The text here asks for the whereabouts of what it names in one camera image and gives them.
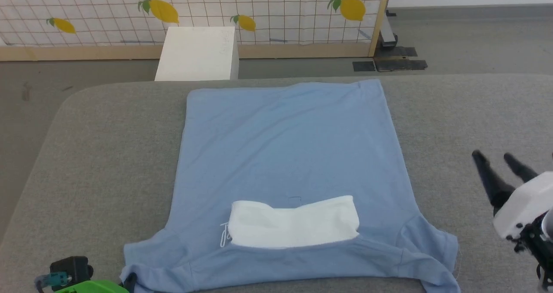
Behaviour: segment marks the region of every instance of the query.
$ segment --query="white grid backdrop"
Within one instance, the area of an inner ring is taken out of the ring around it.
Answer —
[[[240,29],[243,45],[369,43],[380,0],[365,3],[362,22],[348,21],[330,0],[163,0],[179,15],[164,23],[138,10],[142,0],[0,0],[0,36],[9,45],[160,45],[169,26],[234,26],[237,14],[254,19],[255,32]],[[67,19],[76,34],[47,23]]]

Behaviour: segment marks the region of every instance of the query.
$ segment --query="cable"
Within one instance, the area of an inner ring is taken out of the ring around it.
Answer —
[[[35,282],[35,288],[39,293],[44,293],[44,291],[42,291],[42,282],[40,280]]]

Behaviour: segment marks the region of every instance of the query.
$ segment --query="white cloth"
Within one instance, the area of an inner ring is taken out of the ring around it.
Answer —
[[[352,196],[340,196],[292,209],[255,201],[232,203],[232,243],[253,248],[292,248],[355,238],[359,217]]]

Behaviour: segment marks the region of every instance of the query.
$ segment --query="metal stand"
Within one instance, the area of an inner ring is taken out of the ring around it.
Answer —
[[[381,48],[393,48],[397,45],[397,35],[395,35],[391,29],[390,22],[388,21],[389,16],[395,16],[395,13],[389,13],[388,7],[386,7],[386,12],[384,19],[382,20],[381,32],[380,32],[380,45]]]

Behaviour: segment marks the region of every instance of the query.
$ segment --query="t-shirt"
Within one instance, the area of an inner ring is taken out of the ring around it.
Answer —
[[[235,201],[296,208],[352,196],[358,236],[284,249],[233,244]],[[166,226],[124,247],[137,293],[322,277],[409,277],[460,292],[457,238],[422,216],[379,80],[200,89],[186,122]]]

